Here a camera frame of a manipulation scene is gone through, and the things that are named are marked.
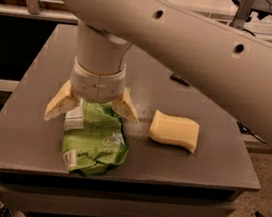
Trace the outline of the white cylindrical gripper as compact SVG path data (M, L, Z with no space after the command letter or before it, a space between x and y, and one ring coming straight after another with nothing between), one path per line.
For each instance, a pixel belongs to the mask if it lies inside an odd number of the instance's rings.
M111 102L113 111L130 123L138 123L138 115L131 100L130 91L126 87L126 66L114 74L95 74L84 69L77 59L74 59L70 81L65 82L60 90L49 101L44 113L45 121L57 118L77 107L79 97L87 102Z

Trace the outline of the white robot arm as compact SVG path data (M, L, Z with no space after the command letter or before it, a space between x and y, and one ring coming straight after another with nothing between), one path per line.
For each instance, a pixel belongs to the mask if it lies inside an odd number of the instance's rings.
M160 61L272 146L272 43L165 0L62 0Z

